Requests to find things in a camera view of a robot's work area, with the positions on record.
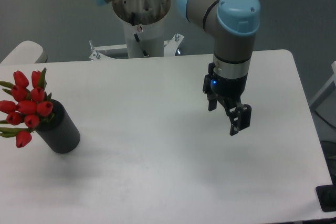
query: black vase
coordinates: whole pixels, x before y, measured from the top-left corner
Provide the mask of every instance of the black vase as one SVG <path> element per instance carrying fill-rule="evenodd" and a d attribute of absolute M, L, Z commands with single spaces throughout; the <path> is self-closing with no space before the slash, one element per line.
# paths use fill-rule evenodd
<path fill-rule="evenodd" d="M 36 132 L 56 153 L 71 152 L 79 143 L 80 134 L 63 105 L 51 100 L 55 117 L 49 123 L 40 123 Z"/>

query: tulip bouquet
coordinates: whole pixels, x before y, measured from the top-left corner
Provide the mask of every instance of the tulip bouquet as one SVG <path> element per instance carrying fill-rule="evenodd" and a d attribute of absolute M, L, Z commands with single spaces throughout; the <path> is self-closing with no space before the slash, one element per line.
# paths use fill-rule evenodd
<path fill-rule="evenodd" d="M 31 139 L 31 133 L 40 123 L 48 123 L 53 120 L 55 114 L 52 110 L 51 93 L 47 94 L 45 80 L 47 69 L 42 72 L 33 71 L 32 85 L 33 89 L 29 91 L 29 81 L 20 71 L 14 72 L 15 84 L 0 81 L 3 91 L 11 95 L 13 101 L 0 101 L 0 111 L 8 114 L 5 120 L 0 124 L 19 125 L 24 123 L 26 128 L 0 127 L 0 136 L 16 137 L 16 147 L 21 148 L 27 145 Z"/>

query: red tulip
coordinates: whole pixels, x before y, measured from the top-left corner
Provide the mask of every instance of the red tulip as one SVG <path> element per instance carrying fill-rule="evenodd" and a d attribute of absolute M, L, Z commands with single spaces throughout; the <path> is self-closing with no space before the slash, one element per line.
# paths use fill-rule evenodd
<path fill-rule="evenodd" d="M 11 101 L 1 101 L 0 102 L 0 111 L 6 114 L 15 111 L 15 103 Z"/>
<path fill-rule="evenodd" d="M 28 93 L 24 88 L 18 85 L 14 85 L 12 87 L 12 96 L 14 97 L 15 101 L 23 101 L 27 98 L 27 95 Z"/>
<path fill-rule="evenodd" d="M 32 139 L 32 135 L 28 131 L 20 131 L 16 135 L 16 147 L 22 148 L 26 146 Z"/>
<path fill-rule="evenodd" d="M 16 106 L 16 110 L 25 115 L 35 114 L 36 113 L 36 102 L 28 101 L 28 100 L 20 101 Z"/>
<path fill-rule="evenodd" d="M 34 129 L 40 123 L 40 118 L 37 115 L 28 115 L 25 117 L 25 124 L 28 128 Z"/>
<path fill-rule="evenodd" d="M 37 83 L 38 83 L 38 79 L 41 76 L 41 72 L 40 71 L 33 71 L 33 73 L 31 73 L 32 75 L 32 84 L 33 87 L 36 88 L 37 87 Z"/>
<path fill-rule="evenodd" d="M 53 104 L 51 102 L 42 102 L 37 105 L 37 113 L 41 116 L 48 116 L 52 112 Z"/>
<path fill-rule="evenodd" d="M 40 87 L 34 88 L 30 92 L 30 97 L 34 102 L 43 102 L 43 100 L 44 100 L 44 90 Z"/>
<path fill-rule="evenodd" d="M 15 84 L 20 86 L 21 88 L 26 88 L 29 85 L 29 81 L 27 79 L 27 77 L 21 72 L 21 71 L 16 71 L 13 74 L 14 76 L 14 80 L 15 80 Z"/>
<path fill-rule="evenodd" d="M 23 117 L 20 113 L 17 112 L 11 112 L 7 116 L 7 123 L 11 125 L 18 125 L 21 124 L 23 121 Z"/>

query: white chair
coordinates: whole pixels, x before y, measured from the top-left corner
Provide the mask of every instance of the white chair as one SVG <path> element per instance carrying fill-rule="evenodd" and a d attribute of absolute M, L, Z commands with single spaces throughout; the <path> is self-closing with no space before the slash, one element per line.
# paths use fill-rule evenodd
<path fill-rule="evenodd" d="M 14 48 L 0 65 L 44 63 L 47 59 L 47 54 L 39 44 L 27 40 Z"/>
<path fill-rule="evenodd" d="M 309 108 L 314 111 L 336 88 L 336 61 L 331 65 L 334 74 L 309 102 Z"/>

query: robotic arm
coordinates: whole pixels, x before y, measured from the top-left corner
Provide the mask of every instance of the robotic arm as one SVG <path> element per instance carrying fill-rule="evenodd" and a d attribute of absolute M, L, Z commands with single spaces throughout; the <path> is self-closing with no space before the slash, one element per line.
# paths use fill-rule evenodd
<path fill-rule="evenodd" d="M 242 104 L 256 32 L 259 0 L 177 0 L 180 14 L 215 39 L 214 58 L 205 76 L 203 92 L 208 110 L 225 108 L 230 135 L 250 125 L 251 106 Z"/>
<path fill-rule="evenodd" d="M 113 1 L 124 26 L 129 58 L 163 56 L 163 23 L 170 0 L 94 0 L 98 5 Z"/>

